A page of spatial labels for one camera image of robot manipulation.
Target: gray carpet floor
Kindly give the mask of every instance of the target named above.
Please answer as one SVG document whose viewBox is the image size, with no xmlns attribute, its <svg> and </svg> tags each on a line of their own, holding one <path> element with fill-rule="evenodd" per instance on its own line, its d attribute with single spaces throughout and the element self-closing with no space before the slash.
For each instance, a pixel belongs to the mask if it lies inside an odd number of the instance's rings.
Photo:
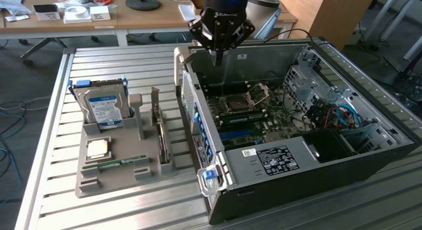
<svg viewBox="0 0 422 230">
<path fill-rule="evenodd" d="M 368 10 L 362 19 L 362 26 L 367 27 L 372 21 L 379 9 Z M 375 35 L 383 29 L 383 25 L 392 13 L 384 18 L 379 28 L 375 30 Z M 395 70 L 386 63 L 382 56 L 392 58 L 399 64 L 404 65 L 406 61 L 402 57 L 411 45 L 415 43 L 422 35 L 422 25 L 415 24 L 408 20 L 403 20 L 398 29 L 388 39 L 390 47 L 380 46 L 379 51 L 375 52 L 378 57 L 367 52 L 363 52 L 355 46 L 347 46 L 343 49 L 346 56 L 354 61 L 358 66 L 362 66 L 366 73 L 375 79 L 390 82 L 395 77 Z M 69 47 L 98 47 L 98 46 L 117 46 L 114 36 L 100 36 L 100 42 L 94 43 L 90 37 L 66 38 L 62 39 Z M 182 43 L 181 33 L 159 33 L 155 38 L 159 42 L 151 42 L 148 39 L 148 34 L 133 35 L 133 41 L 129 45 L 155 44 L 155 43 Z M 34 45 L 40 40 L 28 40 L 29 45 Z M 8 45 L 0 49 L 0 103 L 9 101 L 24 101 L 34 97 L 50 95 L 53 84 L 60 65 L 62 48 L 56 44 L 48 44 L 38 52 L 29 58 L 34 62 L 33 67 L 22 65 L 20 55 L 29 49 L 29 46 L 18 44 L 17 40 L 9 40 Z M 418 63 L 415 71 L 422 71 L 422 62 Z M 48 100 L 33 103 L 32 107 L 38 107 L 48 104 Z M 20 202 L 24 194 L 25 183 L 29 176 L 33 155 L 37 147 L 37 141 L 41 133 L 44 118 L 46 110 L 26 111 L 26 124 L 16 135 L 5 139 L 8 149 L 12 151 L 18 172 L 21 176 L 21 189 L 16 195 L 16 175 L 13 168 L 9 168 L 5 175 L 0 178 L 0 203 L 4 199 L 12 196 L 10 202 L 0 205 L 0 229 L 10 230 L 14 226 L 14 221 L 18 213 Z M 8 114 L 21 114 L 20 110 L 8 112 Z M 14 122 L 16 118 L 0 116 L 0 132 Z M 6 165 L 6 161 L 0 162 L 0 173 Z"/>
</svg>

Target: metal slatted table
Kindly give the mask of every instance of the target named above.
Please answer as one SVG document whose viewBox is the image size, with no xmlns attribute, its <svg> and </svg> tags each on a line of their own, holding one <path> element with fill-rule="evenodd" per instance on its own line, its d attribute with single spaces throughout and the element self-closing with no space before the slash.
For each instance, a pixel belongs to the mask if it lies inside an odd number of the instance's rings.
<svg viewBox="0 0 422 230">
<path fill-rule="evenodd" d="M 364 182 L 278 208 L 207 225 L 173 84 L 173 50 L 179 45 L 81 48 L 62 56 L 16 229 L 412 229 L 422 226 L 422 151 L 386 166 Z M 159 89 L 178 175 L 78 199 L 74 195 L 82 115 L 68 80 L 125 75 L 129 92 L 150 108 Z"/>
</svg>

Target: blue cable on floor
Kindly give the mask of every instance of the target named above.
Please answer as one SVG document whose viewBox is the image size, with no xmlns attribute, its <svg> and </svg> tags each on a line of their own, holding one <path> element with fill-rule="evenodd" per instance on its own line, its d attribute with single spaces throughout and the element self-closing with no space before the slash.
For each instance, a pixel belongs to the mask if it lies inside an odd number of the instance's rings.
<svg viewBox="0 0 422 230">
<path fill-rule="evenodd" d="M 25 118 L 20 115 L 8 115 L 8 114 L 4 114 L 1 112 L 0 112 L 0 115 L 8 116 L 8 117 L 16 117 L 16 118 L 21 119 L 21 125 L 20 125 L 18 129 L 10 135 L 8 135 L 5 138 L 0 138 L 1 140 L 5 140 L 6 138 L 12 137 L 24 128 Z"/>
<path fill-rule="evenodd" d="M 5 154 L 9 156 L 10 158 L 10 161 L 12 161 L 12 164 L 13 164 L 13 169 L 14 169 L 14 173 L 16 173 L 16 179 L 17 179 L 17 189 L 14 191 L 14 193 L 9 196 L 9 198 L 6 198 L 1 203 L 0 203 L 0 207 L 8 202 L 9 199 L 12 199 L 14 197 L 14 195 L 17 195 L 18 191 L 20 191 L 20 186 L 21 186 L 21 183 L 20 183 L 20 176 L 18 176 L 18 172 L 17 172 L 17 166 L 16 166 L 16 162 L 14 162 L 14 158 L 13 158 L 13 155 L 4 149 L 4 148 L 0 148 L 0 150 L 2 152 L 5 152 Z"/>
</svg>

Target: desk lamp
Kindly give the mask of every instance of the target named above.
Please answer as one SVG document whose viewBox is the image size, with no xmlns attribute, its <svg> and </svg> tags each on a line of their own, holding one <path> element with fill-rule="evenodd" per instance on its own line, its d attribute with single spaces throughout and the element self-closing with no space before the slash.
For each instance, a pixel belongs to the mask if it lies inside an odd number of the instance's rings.
<svg viewBox="0 0 422 230">
<path fill-rule="evenodd" d="M 126 0 L 128 8 L 137 11 L 155 10 L 161 3 L 157 0 Z"/>
</svg>

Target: blue hard drive label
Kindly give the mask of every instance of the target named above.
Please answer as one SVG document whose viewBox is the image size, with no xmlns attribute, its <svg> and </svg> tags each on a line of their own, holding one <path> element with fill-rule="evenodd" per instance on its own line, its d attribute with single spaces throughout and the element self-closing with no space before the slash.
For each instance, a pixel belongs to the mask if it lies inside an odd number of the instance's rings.
<svg viewBox="0 0 422 230">
<path fill-rule="evenodd" d="M 117 97 L 114 95 L 89 98 L 92 114 L 98 125 L 104 129 L 116 127 L 122 121 L 120 109 L 116 107 Z"/>
<path fill-rule="evenodd" d="M 258 150 L 257 154 L 269 176 L 298 169 L 298 164 L 286 146 Z"/>
</svg>

